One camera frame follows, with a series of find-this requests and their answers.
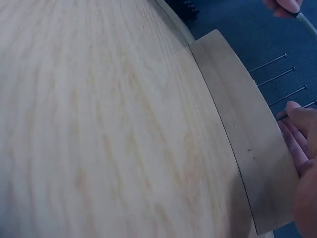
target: black object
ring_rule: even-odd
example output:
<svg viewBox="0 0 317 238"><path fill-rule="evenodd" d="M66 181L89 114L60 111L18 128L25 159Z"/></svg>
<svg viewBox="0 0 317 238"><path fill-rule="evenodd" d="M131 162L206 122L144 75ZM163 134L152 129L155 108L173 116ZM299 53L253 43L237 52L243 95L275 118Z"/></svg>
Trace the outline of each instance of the black object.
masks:
<svg viewBox="0 0 317 238"><path fill-rule="evenodd" d="M183 22L196 20L199 10L190 0L165 0L165 2L175 11Z"/></svg>

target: fingernail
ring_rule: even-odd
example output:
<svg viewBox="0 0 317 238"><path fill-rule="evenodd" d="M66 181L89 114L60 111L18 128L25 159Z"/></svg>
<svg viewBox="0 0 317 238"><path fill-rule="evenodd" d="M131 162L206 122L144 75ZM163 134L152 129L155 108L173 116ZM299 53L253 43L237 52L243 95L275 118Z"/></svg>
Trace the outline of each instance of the fingernail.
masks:
<svg viewBox="0 0 317 238"><path fill-rule="evenodd" d="M292 109L295 109L295 108L300 108L301 105L299 105L297 102L294 102L294 101L288 101L286 103L286 108L288 107L292 107Z"/></svg>

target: wood grain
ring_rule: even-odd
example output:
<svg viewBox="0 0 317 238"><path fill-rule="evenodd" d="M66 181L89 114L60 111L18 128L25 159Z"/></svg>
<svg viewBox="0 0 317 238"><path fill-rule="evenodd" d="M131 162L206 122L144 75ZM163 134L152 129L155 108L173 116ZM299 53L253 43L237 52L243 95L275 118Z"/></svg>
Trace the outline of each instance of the wood grain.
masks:
<svg viewBox="0 0 317 238"><path fill-rule="evenodd" d="M254 237L186 41L154 0L0 1L3 237Z"/></svg>
<svg viewBox="0 0 317 238"><path fill-rule="evenodd" d="M227 132L258 233L291 222L298 176L256 84L218 31L190 49Z"/></svg>
<svg viewBox="0 0 317 238"><path fill-rule="evenodd" d="M185 25L185 23L177 16L177 14L173 11L173 9L165 2L165 0L155 0L162 10L169 16L170 20L175 24L178 28L182 36L184 37L186 43L188 45L195 42L195 39L190 33L189 29Z"/></svg>

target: finger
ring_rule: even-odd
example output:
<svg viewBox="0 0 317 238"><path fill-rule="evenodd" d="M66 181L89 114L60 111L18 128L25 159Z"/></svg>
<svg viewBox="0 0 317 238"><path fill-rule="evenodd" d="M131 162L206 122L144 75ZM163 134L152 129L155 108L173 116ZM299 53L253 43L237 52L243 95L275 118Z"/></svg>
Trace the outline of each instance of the finger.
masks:
<svg viewBox="0 0 317 238"><path fill-rule="evenodd" d="M275 17L288 17L292 18L292 16L282 7L277 7L275 12L274 12Z"/></svg>
<svg viewBox="0 0 317 238"><path fill-rule="evenodd" d="M317 110L302 108L298 103L293 101L287 102L286 112L292 123L307 138L311 121L317 117Z"/></svg>
<svg viewBox="0 0 317 238"><path fill-rule="evenodd" d="M307 160L305 163L303 163L297 170L299 177L304 176L306 172L313 167L314 164L315 160Z"/></svg>
<svg viewBox="0 0 317 238"><path fill-rule="evenodd" d="M303 152L307 156L307 158L310 160L313 158L312 154L309 152L309 149L307 147L307 139L304 137L304 135L294 126L292 121L289 118L286 118L283 120L283 122L286 124L290 132L292 133L293 137L299 144L299 146L302 148Z"/></svg>
<svg viewBox="0 0 317 238"><path fill-rule="evenodd" d="M308 161L308 158L295 140L294 136L292 135L286 124L282 121L278 121L277 124L282 131L286 145L292 155L296 170L299 171L301 165Z"/></svg>
<svg viewBox="0 0 317 238"><path fill-rule="evenodd" d="M278 3L275 0L263 0L263 3L266 4L266 6L271 10L274 10L278 7Z"/></svg>
<svg viewBox="0 0 317 238"><path fill-rule="evenodd" d="M297 13L300 10L300 6L296 0L277 0L277 3L292 13Z"/></svg>
<svg viewBox="0 0 317 238"><path fill-rule="evenodd" d="M299 7L301 7L302 4L303 4L303 0L297 0L297 4L298 4Z"/></svg>

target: screwdriver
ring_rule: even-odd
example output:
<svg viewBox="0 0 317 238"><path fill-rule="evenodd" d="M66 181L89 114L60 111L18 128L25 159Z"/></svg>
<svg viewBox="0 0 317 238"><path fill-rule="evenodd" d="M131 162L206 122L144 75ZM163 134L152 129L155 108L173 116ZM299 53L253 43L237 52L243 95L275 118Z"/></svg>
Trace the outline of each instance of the screwdriver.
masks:
<svg viewBox="0 0 317 238"><path fill-rule="evenodd" d="M305 28L314 36L314 38L317 40L317 29L314 27L314 25L308 20L308 18L300 11L298 13L292 13L288 10L286 10L288 14L299 20Z"/></svg>

